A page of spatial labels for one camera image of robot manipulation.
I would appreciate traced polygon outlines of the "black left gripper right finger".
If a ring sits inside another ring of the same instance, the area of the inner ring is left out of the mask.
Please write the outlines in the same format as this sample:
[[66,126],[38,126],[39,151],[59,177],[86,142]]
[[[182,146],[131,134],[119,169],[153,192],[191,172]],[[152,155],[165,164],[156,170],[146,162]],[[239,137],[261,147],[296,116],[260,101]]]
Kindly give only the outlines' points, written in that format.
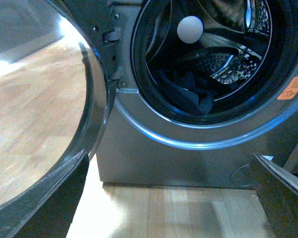
[[255,190],[277,238],[298,238],[298,173],[258,153],[251,163]]

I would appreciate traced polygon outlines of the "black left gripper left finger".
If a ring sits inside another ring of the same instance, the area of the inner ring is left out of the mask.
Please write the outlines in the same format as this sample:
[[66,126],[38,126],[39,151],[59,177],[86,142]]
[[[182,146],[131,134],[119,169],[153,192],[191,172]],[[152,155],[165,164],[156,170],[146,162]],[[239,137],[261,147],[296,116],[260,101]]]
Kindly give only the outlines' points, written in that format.
[[0,206],[0,238],[65,238],[89,168],[85,150]]

